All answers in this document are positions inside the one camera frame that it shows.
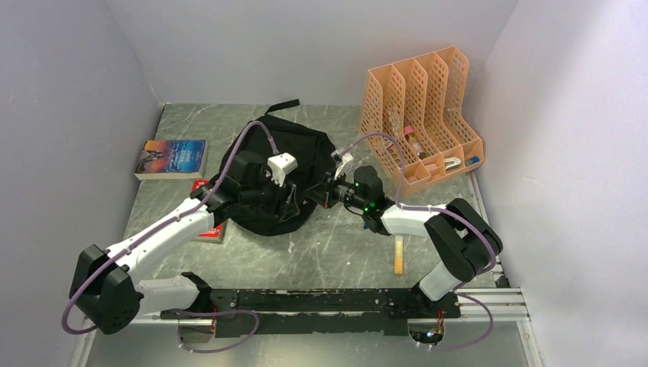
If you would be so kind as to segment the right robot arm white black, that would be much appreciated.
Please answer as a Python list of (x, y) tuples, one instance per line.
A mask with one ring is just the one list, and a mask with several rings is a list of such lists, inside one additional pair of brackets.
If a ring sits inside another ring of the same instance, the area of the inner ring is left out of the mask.
[(423, 317), (432, 316), (447, 293), (490, 271), (503, 250), (499, 236), (466, 200), (444, 206), (396, 203), (372, 166), (358, 168), (351, 182), (327, 174), (306, 197), (326, 208), (341, 203), (354, 209), (373, 233), (431, 240), (440, 262), (416, 283), (412, 297), (413, 309)]

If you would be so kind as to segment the red treehouse book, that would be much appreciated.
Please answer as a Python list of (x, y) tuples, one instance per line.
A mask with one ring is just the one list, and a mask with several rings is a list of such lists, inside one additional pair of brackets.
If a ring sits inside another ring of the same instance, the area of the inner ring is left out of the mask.
[[(204, 184), (207, 184), (209, 181), (207, 179), (196, 179), (193, 182), (193, 187), (192, 190), (196, 190), (199, 187), (203, 186)], [(195, 237), (195, 240), (197, 242), (208, 242), (208, 243), (215, 243), (215, 244), (222, 244), (223, 240), (225, 238), (225, 230), (227, 227), (227, 221), (218, 224), (215, 228), (210, 229), (207, 232), (201, 233), (197, 237)]]

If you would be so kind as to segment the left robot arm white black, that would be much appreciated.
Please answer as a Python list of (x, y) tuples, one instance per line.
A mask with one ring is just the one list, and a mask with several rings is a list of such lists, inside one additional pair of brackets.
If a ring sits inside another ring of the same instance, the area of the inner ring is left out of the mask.
[(96, 245), (84, 249), (63, 312), (63, 328), (79, 332), (68, 322), (72, 307), (92, 321), (90, 330), (106, 335), (142, 314), (180, 310), (194, 318), (205, 316), (212, 310), (212, 297), (202, 278), (185, 272), (145, 279), (145, 273), (174, 249), (247, 209), (282, 220), (302, 202), (293, 180), (298, 168), (298, 159), (290, 153), (268, 158), (251, 151), (231, 154), (217, 175), (146, 229), (106, 249)]

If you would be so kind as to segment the black student backpack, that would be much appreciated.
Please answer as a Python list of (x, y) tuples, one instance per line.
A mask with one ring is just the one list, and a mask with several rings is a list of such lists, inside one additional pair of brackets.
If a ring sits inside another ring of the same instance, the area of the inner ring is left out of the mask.
[(300, 215), (287, 222), (281, 222), (278, 213), (242, 213), (235, 208), (234, 199), (222, 189), (221, 184), (207, 203), (216, 225), (230, 219), (257, 235), (276, 236), (298, 230), (313, 214), (317, 204), (305, 198), (305, 190), (321, 183), (326, 172), (334, 168), (331, 154), (335, 146), (325, 132), (307, 128), (273, 114), (277, 110), (298, 104), (298, 100), (294, 99), (271, 106), (258, 118), (260, 125), (248, 130), (238, 150), (228, 148), (222, 158), (219, 173), (225, 177), (233, 156), (240, 151), (253, 151), (262, 156), (266, 163), (268, 158), (277, 154), (293, 155), (297, 159), (298, 167), (287, 175), (285, 183), (296, 184)]

